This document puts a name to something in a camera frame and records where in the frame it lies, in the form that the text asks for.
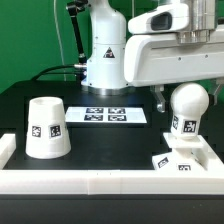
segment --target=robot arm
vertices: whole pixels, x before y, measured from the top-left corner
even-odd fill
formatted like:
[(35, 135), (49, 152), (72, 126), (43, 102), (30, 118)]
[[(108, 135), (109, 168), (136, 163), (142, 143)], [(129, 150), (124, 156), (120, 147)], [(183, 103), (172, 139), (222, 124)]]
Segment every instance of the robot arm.
[(87, 4), (92, 23), (92, 55), (87, 60), (83, 90), (101, 95), (122, 94), (128, 86), (124, 78), (126, 20), (110, 7), (108, 0), (75, 0), (73, 3), (76, 11), (82, 11)]
[[(159, 1), (156, 10), (133, 18), (128, 28), (138, 34), (125, 49), (124, 75), (133, 86), (158, 90), (203, 79), (224, 83), (224, 25), (217, 26), (215, 0)], [(154, 93), (164, 109), (160, 93)]]

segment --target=black tabletop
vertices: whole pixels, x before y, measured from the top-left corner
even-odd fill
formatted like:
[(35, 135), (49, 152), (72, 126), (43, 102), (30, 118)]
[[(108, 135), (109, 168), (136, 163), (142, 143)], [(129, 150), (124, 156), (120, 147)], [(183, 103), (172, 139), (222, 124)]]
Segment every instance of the black tabletop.
[[(167, 99), (174, 86), (165, 91)], [(29, 101), (60, 97), (65, 111), (79, 107), (141, 107), (146, 124), (68, 123), (71, 152), (52, 160), (25, 153)], [(4, 169), (152, 170), (152, 156), (169, 151), (163, 132), (169, 132), (172, 110), (159, 113), (149, 88), (121, 96), (83, 92), (75, 82), (23, 81), (0, 95), (0, 134), (16, 133), (17, 148)], [(224, 105), (202, 116), (199, 134), (224, 160)], [(223, 196), (215, 195), (1, 195), (3, 223), (223, 223)]]

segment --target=upside-down cup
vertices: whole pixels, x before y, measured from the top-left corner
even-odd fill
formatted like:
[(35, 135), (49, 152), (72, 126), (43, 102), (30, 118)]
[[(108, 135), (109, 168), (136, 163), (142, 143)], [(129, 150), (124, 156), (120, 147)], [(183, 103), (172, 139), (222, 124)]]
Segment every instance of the upside-down cup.
[(26, 153), (38, 159), (53, 159), (71, 150), (63, 101), (57, 97), (30, 100)]

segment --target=green wall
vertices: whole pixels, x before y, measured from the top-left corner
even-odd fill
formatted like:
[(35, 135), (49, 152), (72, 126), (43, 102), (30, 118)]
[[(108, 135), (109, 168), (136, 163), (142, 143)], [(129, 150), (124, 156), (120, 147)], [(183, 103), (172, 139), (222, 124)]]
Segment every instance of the green wall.
[[(128, 19), (132, 0), (109, 0)], [(69, 0), (57, 0), (58, 22), (64, 48), (65, 64), (77, 62), (77, 50), (69, 15)], [(156, 1), (135, 0), (135, 14), (155, 8)], [(219, 1), (219, 16), (224, 16), (224, 1)], [(54, 22), (54, 0), (0, 0), (0, 92), (14, 82), (27, 80), (41, 70), (61, 65)], [(84, 50), (91, 53), (88, 12), (78, 17)]]

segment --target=white sphere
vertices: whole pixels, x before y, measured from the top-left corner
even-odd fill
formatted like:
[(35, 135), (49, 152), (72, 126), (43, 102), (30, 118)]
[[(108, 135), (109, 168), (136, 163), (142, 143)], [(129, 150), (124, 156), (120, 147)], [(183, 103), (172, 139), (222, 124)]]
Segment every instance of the white sphere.
[(174, 114), (197, 118), (205, 113), (209, 105), (206, 90), (196, 83), (185, 83), (177, 87), (171, 96)]

